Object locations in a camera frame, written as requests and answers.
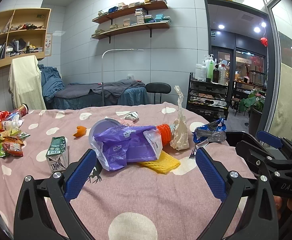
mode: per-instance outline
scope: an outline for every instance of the ceiling vent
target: ceiling vent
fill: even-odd
[[[247,21],[251,21],[252,19],[254,19],[254,17],[251,17],[251,16],[249,16],[249,15],[244,14],[244,15],[242,16],[242,19],[247,20]]]

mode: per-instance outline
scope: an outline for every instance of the shelf bracket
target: shelf bracket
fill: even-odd
[[[150,30],[150,37],[151,37],[151,30],[152,30],[152,28],[150,28],[149,26],[146,26],[147,28],[149,28],[149,30]]]
[[[111,37],[111,36],[109,36],[109,35],[106,35],[106,34],[104,34],[104,35],[105,35],[105,36],[107,36],[107,37],[109,37],[109,44],[110,44],[110,37]]]
[[[112,19],[112,18],[109,18],[109,17],[107,17],[107,16],[106,16],[106,18],[110,19],[110,20],[111,20],[110,24],[113,25],[113,19]]]

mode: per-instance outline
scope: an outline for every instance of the crumpled beige plastic bag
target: crumpled beige plastic bag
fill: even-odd
[[[182,102],[184,99],[183,93],[179,86],[174,87],[175,91],[178,94],[178,116],[174,121],[174,128],[172,132],[173,139],[170,141],[170,146],[174,149],[180,151],[189,148],[188,143],[188,131],[186,126],[186,117],[183,114]]]

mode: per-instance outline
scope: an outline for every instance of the black plant pot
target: black plant pot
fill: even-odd
[[[248,125],[248,133],[252,136],[256,135],[257,128],[259,125],[259,122],[261,120],[262,113],[258,110],[256,110],[254,107],[250,108],[250,116],[249,116],[249,125]]]

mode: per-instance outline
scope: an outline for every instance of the potted plant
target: potted plant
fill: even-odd
[[[265,103],[265,97],[262,96],[263,93],[263,91],[253,89],[248,98],[243,98],[238,104],[239,111],[243,112],[245,110],[250,110],[248,133],[253,136],[256,135],[262,117]]]

